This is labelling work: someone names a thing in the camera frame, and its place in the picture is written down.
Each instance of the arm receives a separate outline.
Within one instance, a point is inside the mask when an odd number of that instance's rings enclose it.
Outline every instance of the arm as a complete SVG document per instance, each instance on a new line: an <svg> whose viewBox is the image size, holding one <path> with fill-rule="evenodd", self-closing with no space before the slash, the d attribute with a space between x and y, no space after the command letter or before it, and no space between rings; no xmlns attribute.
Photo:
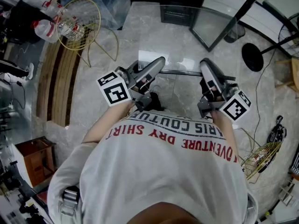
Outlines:
<svg viewBox="0 0 299 224"><path fill-rule="evenodd" d="M83 139L83 143L94 142L98 144L98 142L104 137L106 132L108 132L114 124L127 116L129 110L133 106L134 103L128 101L110 107L87 132L86 136Z"/></svg>
<svg viewBox="0 0 299 224"><path fill-rule="evenodd" d="M232 126L232 122L228 117L226 117L222 112L220 111L213 111L211 112L212 118L213 118L213 123L220 128L222 131L225 139L228 142L228 145L231 146L231 148L234 151L234 154L238 157L238 147L237 143L235 141L235 136L234 136L234 130Z"/></svg>
<svg viewBox="0 0 299 224"><path fill-rule="evenodd" d="M58 205L63 191L67 187L79 184L82 170L93 149L116 122L126 117L133 105L132 102L124 102L110 107L87 132L83 143L73 150L53 175L48 189L47 203L49 215L54 223L60 223Z"/></svg>

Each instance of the red lettering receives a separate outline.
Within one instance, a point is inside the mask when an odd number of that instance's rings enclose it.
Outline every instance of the red lettering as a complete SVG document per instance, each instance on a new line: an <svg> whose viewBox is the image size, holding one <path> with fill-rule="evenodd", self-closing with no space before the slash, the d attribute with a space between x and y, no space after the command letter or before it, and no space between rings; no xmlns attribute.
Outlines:
<svg viewBox="0 0 299 224"><path fill-rule="evenodd" d="M188 141L189 140L183 140L184 141L184 146L182 146L183 148L188 148Z"/></svg>
<svg viewBox="0 0 299 224"><path fill-rule="evenodd" d="M135 126L136 125L129 125L127 134L134 134L135 133Z"/></svg>
<svg viewBox="0 0 299 224"><path fill-rule="evenodd" d="M118 128L114 128L113 136L120 135L120 132L121 132L121 126L118 126Z"/></svg>
<svg viewBox="0 0 299 224"><path fill-rule="evenodd" d="M201 141L196 141L195 149L201 150Z"/></svg>
<svg viewBox="0 0 299 224"><path fill-rule="evenodd" d="M124 133L125 133L125 131L126 131L126 127L127 127L126 125L123 126L123 130L122 130L121 134L124 134Z"/></svg>
<svg viewBox="0 0 299 224"><path fill-rule="evenodd" d="M162 139L163 141L166 141L166 137L167 137L167 134L162 133L162 132L160 131L159 138Z"/></svg>
<svg viewBox="0 0 299 224"><path fill-rule="evenodd" d="M195 142L196 140L189 140L190 141L190 144L189 144L189 149L194 149L194 146L195 146Z"/></svg>
<svg viewBox="0 0 299 224"><path fill-rule="evenodd" d="M157 135L157 130L154 129L153 132L151 134L149 134L150 137L154 136L155 138L158 138L158 135Z"/></svg>
<svg viewBox="0 0 299 224"><path fill-rule="evenodd" d="M207 148L207 141L205 141L205 147L202 149L202 151L209 151L209 149Z"/></svg>
<svg viewBox="0 0 299 224"><path fill-rule="evenodd" d="M144 126L143 125L138 125L136 128L139 131L136 134L142 134L142 130L144 129Z"/></svg>
<svg viewBox="0 0 299 224"><path fill-rule="evenodd" d="M113 129L110 130L110 133L109 133L108 137L106 138L106 140L109 139L109 138L111 137L112 130L113 130Z"/></svg>
<svg viewBox="0 0 299 224"><path fill-rule="evenodd" d="M174 141L176 140L176 137L174 137L174 136L169 136L168 138L167 138L167 141L170 143L170 144L174 144Z"/></svg>
<svg viewBox="0 0 299 224"><path fill-rule="evenodd" d="M216 155L219 156L220 155L220 150L221 150L221 144L217 144L217 151L216 151Z"/></svg>
<svg viewBox="0 0 299 224"><path fill-rule="evenodd" d="M215 144L212 141L210 141L210 151L213 151L213 153L215 152Z"/></svg>
<svg viewBox="0 0 299 224"><path fill-rule="evenodd" d="M228 148L228 150L226 151L226 160L230 161L233 155L233 150L231 147Z"/></svg>
<svg viewBox="0 0 299 224"><path fill-rule="evenodd" d="M224 146L223 146L223 149L222 149L222 151L221 151L221 155L220 155L220 157L223 157L223 158L225 159L225 154L226 154L226 146L224 145Z"/></svg>

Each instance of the brown wooden box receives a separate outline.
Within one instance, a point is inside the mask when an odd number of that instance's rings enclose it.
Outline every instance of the brown wooden box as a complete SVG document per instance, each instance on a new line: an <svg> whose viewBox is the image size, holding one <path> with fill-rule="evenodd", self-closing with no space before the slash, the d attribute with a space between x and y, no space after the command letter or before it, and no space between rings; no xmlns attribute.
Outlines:
<svg viewBox="0 0 299 224"><path fill-rule="evenodd" d="M53 143L45 137L15 145L21 153L32 186L36 186L55 173Z"/></svg>

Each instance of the wire basket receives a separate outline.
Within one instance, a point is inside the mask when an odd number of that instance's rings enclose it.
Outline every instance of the wire basket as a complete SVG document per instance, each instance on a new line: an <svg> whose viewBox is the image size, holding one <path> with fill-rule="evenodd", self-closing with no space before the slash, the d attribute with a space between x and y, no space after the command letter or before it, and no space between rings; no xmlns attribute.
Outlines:
<svg viewBox="0 0 299 224"><path fill-rule="evenodd" d="M59 41L70 50L82 50L94 42L99 33L101 15L92 0L72 0L58 16ZM61 35L68 38L64 44Z"/></svg>
<svg viewBox="0 0 299 224"><path fill-rule="evenodd" d="M269 163L275 158L281 144L282 142L267 143L250 153L247 159L245 159L241 164L248 180L256 173L261 173L264 169L266 169Z"/></svg>

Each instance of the wooden stool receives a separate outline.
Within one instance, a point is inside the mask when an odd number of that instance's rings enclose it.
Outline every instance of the wooden stool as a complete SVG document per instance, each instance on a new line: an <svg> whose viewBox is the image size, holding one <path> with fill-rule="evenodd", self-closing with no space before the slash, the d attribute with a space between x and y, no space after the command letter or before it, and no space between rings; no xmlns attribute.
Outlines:
<svg viewBox="0 0 299 224"><path fill-rule="evenodd" d="M299 93L299 60L292 58L291 60L276 61L275 64L290 64L292 81L276 85L275 88L289 86L291 89Z"/></svg>

